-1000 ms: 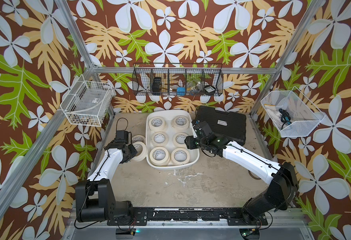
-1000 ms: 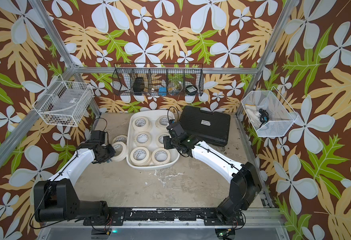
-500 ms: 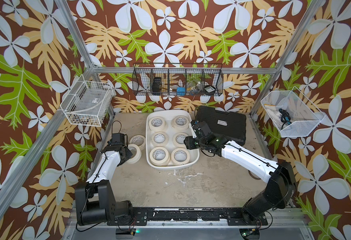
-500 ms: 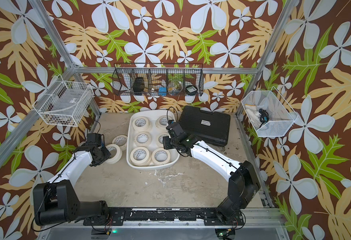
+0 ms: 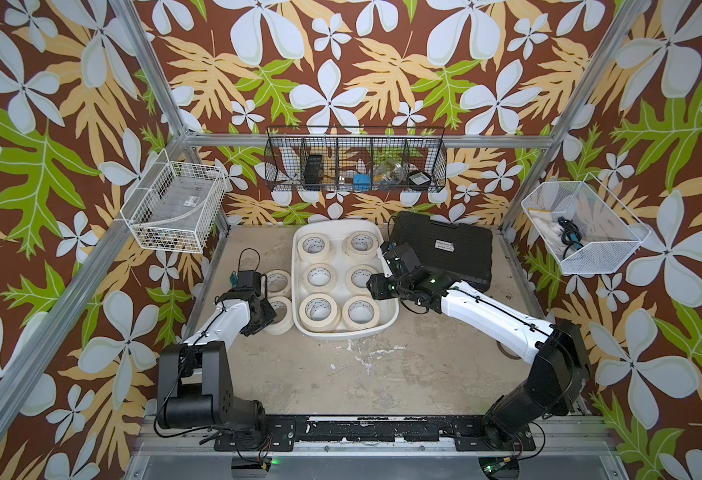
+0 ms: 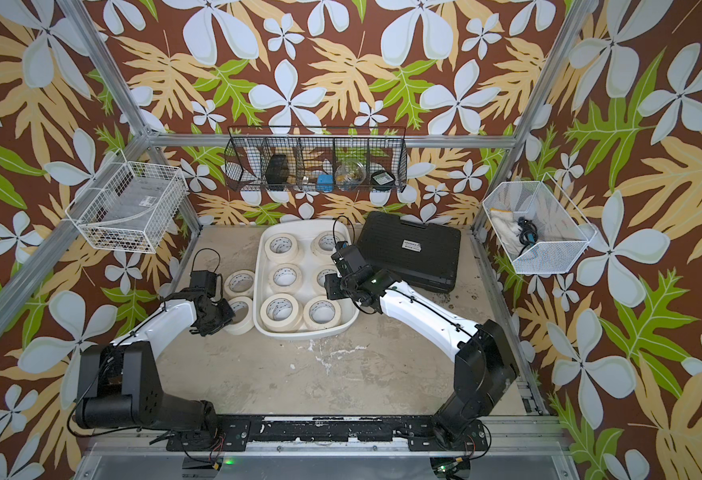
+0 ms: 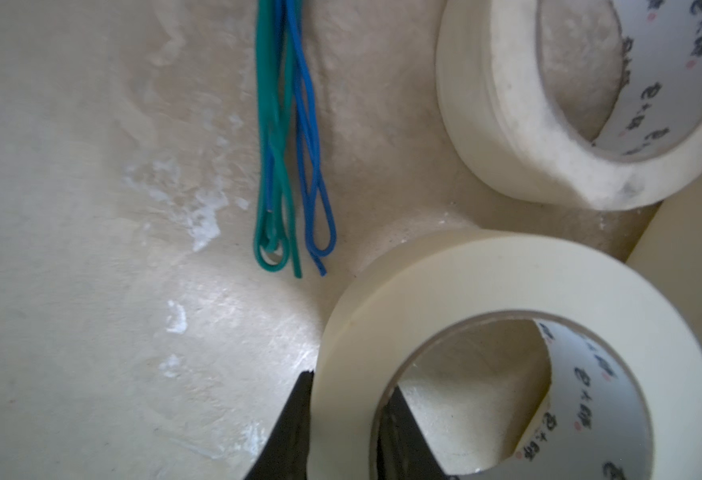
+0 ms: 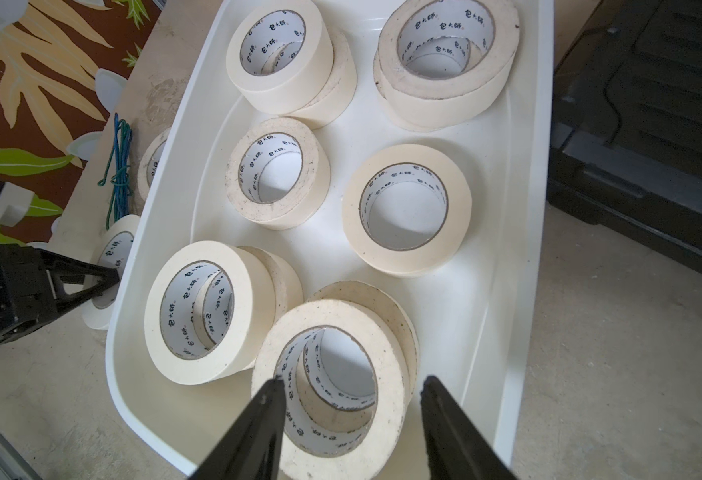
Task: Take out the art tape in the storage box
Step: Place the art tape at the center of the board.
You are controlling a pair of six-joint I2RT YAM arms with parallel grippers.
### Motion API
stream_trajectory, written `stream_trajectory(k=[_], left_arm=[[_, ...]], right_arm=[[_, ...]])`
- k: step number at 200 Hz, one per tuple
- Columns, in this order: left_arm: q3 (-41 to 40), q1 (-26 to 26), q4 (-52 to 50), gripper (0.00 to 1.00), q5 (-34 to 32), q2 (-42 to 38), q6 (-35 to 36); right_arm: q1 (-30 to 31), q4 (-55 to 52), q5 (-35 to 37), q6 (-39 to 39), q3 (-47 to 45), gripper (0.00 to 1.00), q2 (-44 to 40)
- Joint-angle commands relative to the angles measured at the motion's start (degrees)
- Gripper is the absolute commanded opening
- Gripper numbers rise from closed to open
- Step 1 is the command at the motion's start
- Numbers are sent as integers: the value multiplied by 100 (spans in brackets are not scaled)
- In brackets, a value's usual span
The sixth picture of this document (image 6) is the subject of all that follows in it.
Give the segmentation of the masking tape roll one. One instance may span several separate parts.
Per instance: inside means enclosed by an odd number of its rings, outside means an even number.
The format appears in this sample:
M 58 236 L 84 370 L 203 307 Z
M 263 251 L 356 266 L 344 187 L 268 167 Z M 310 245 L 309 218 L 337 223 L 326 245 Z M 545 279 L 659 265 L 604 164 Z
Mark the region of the masking tape roll one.
M 238 297 L 253 298 L 255 273 L 251 270 L 237 270 L 226 277 L 223 291 L 227 299 Z

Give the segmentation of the white plastic storage box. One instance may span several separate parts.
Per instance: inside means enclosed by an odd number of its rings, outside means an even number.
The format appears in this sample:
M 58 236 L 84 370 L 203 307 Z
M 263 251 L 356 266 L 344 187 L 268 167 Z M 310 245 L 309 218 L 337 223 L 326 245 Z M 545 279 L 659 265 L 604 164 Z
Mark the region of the white plastic storage box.
M 358 318 L 356 307 L 346 299 L 336 300 L 342 310 L 338 326 L 310 331 L 303 322 L 306 303 L 317 296 L 326 297 L 323 290 L 324 276 L 335 271 L 331 257 L 318 258 L 311 253 L 311 242 L 323 231 L 332 231 L 336 242 L 353 239 L 349 227 L 330 219 L 284 223 L 271 226 L 263 232 L 258 247 L 253 294 L 254 324 L 260 333 L 279 340 L 314 340 L 339 335 L 348 330 Z M 275 293 L 268 285 L 268 274 L 279 264 L 267 258 L 264 246 L 270 236 L 281 233 L 293 235 L 301 246 L 299 256 L 290 262 L 299 266 L 303 274 L 303 285 L 295 294 Z

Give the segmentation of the masking tape roll two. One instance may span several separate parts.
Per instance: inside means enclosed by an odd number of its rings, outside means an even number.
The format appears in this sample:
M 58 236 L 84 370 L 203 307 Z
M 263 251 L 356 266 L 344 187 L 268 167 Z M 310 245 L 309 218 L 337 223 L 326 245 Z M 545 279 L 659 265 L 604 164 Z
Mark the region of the masking tape roll two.
M 293 262 L 301 253 L 300 242 L 293 235 L 286 233 L 270 236 L 264 248 L 267 258 L 277 264 Z

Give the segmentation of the masking tape roll three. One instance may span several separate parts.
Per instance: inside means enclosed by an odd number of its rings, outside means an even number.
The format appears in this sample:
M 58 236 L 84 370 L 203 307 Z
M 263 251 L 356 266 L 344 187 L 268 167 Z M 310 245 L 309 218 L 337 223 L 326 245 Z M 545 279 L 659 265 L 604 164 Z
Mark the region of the masking tape roll three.
M 228 304 L 234 312 L 234 317 L 223 327 L 223 331 L 234 336 L 249 332 L 254 327 L 252 299 L 246 296 L 234 297 L 228 301 Z

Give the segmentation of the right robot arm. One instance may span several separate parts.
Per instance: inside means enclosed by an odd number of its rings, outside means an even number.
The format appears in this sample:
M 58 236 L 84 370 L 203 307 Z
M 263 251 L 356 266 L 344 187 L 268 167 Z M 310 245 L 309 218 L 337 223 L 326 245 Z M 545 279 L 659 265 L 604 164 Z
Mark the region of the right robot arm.
M 427 299 L 404 280 L 377 269 L 357 246 L 335 244 L 336 274 L 324 277 L 330 300 L 349 299 L 361 311 L 398 320 L 438 347 L 454 364 L 453 393 L 432 416 L 434 437 L 444 449 L 458 449 L 488 416 L 519 375 L 503 328 L 477 323 Z

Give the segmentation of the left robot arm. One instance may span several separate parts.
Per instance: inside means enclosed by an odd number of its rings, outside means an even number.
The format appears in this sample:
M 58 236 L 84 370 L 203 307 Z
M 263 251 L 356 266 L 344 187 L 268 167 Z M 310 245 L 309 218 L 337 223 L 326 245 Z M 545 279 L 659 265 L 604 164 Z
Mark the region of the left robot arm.
M 92 437 L 142 429 L 198 436 L 204 446 L 211 446 L 219 433 L 212 403 L 165 392 L 157 358 L 179 334 L 213 335 L 234 317 L 227 300 L 215 300 L 205 289 L 185 288 L 163 298 L 157 310 L 128 333 L 85 349 L 68 423 Z

